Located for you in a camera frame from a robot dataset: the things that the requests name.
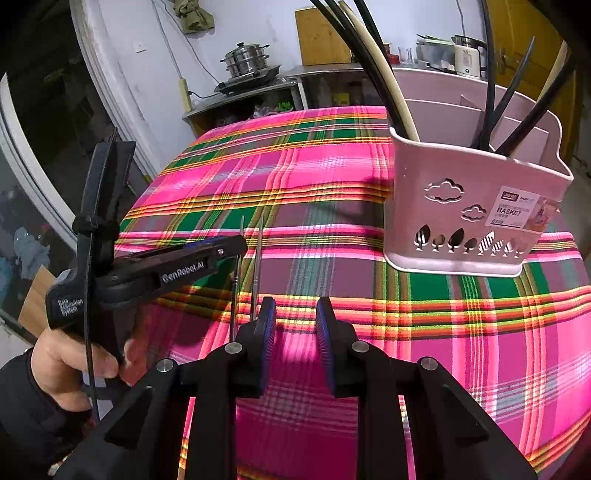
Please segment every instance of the doorframe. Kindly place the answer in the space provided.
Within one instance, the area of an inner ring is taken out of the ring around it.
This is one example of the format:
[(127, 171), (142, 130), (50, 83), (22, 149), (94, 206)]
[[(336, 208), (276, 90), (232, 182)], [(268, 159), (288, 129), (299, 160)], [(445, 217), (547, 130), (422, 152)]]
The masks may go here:
[(74, 212), (61, 198), (27, 141), (10, 95), (8, 74), (0, 80), (0, 150), (19, 185), (60, 238), (76, 250)]
[(144, 177), (155, 179), (162, 154), (111, 45), (98, 1), (70, 0), (72, 23), (86, 67), (101, 101), (124, 141), (135, 141), (135, 162)]

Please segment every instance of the yellow door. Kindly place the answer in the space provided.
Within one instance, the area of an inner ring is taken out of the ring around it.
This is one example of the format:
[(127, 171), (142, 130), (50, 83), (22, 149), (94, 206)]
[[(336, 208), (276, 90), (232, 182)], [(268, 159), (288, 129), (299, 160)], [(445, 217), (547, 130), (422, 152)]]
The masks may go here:
[[(528, 0), (488, 0), (497, 62), (496, 82), (508, 86), (531, 37), (534, 51), (517, 91), (538, 98), (562, 44), (550, 21)], [(574, 75), (564, 86), (550, 110), (562, 124), (560, 156), (570, 162), (579, 133), (581, 81)]]

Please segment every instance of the pink basket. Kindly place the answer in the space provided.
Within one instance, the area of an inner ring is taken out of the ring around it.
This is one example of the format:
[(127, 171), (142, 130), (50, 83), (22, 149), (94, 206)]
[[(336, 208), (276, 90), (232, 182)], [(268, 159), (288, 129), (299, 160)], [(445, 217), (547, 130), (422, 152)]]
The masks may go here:
[[(562, 129), (547, 112), (513, 158), (468, 148), (482, 125), (486, 83), (395, 71), (421, 142), (399, 137), (384, 203), (384, 255), (410, 272), (516, 277), (573, 181), (558, 156)], [(496, 101), (505, 89), (496, 87)], [(531, 110), (516, 93), (491, 136), (498, 147)]]

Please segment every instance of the stove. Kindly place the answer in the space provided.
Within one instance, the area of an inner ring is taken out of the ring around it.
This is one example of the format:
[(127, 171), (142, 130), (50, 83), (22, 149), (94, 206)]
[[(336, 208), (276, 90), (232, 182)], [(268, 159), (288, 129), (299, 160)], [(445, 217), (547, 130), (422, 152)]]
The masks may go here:
[(246, 73), (238, 77), (233, 77), (225, 82), (220, 83), (215, 87), (214, 92), (225, 93), (239, 93), (244, 90), (250, 90), (255, 87), (271, 83), (279, 73), (281, 65), (273, 65), (266, 67), (256, 72)]

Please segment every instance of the pink plaid tablecloth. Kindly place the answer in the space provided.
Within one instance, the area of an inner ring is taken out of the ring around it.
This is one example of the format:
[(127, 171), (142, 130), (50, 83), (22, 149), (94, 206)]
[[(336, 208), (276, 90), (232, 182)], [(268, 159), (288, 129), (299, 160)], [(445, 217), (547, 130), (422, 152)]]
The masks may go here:
[[(549, 476), (591, 409), (591, 287), (573, 238), (558, 216), (515, 279), (398, 272), (382, 256), (393, 158), (377, 107), (209, 131), (138, 199), (119, 254), (233, 235), (244, 215), (242, 323), (264, 215), (260, 299), (275, 298), (278, 326), (265, 395), (238, 401), (242, 478), (355, 477), (356, 401), (335, 400), (325, 382), (314, 335), (321, 295), (390, 356), (437, 358)], [(230, 271), (147, 308), (151, 361), (203, 358), (228, 341)]]

